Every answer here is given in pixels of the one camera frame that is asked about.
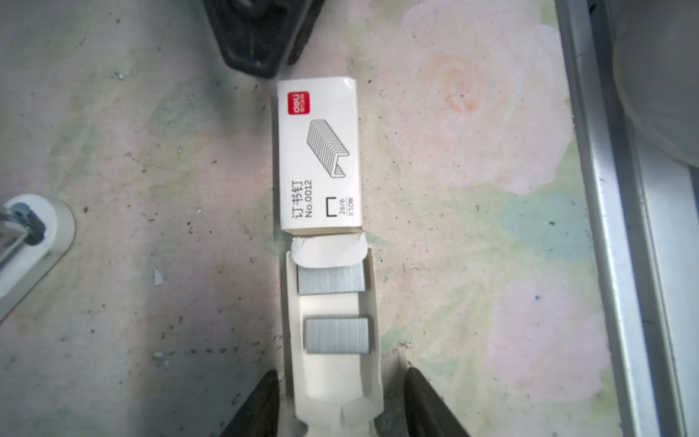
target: white paper flap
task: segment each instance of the white paper flap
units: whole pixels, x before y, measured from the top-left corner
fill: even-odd
[[[295,237],[291,242],[291,258],[306,268],[353,266],[366,258],[367,251],[364,232]]]

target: deli logo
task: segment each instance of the deli logo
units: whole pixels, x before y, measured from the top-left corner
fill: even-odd
[[[308,91],[290,92],[287,98],[290,115],[302,115],[310,112],[310,95]]]

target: red square label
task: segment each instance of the red square label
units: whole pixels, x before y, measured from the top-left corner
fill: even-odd
[[[289,114],[302,115],[310,112],[310,95],[308,91],[290,92],[288,97]]]

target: line drawing of staples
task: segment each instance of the line drawing of staples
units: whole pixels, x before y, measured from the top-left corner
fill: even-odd
[[[350,153],[326,120],[311,121],[308,127],[306,143],[315,153],[318,161],[323,164],[331,178],[345,177],[345,172],[340,168],[338,159],[348,157]]]

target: white round object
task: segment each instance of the white round object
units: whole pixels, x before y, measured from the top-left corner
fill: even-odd
[[[641,2],[622,16],[614,81],[634,125],[699,166],[699,1]]]

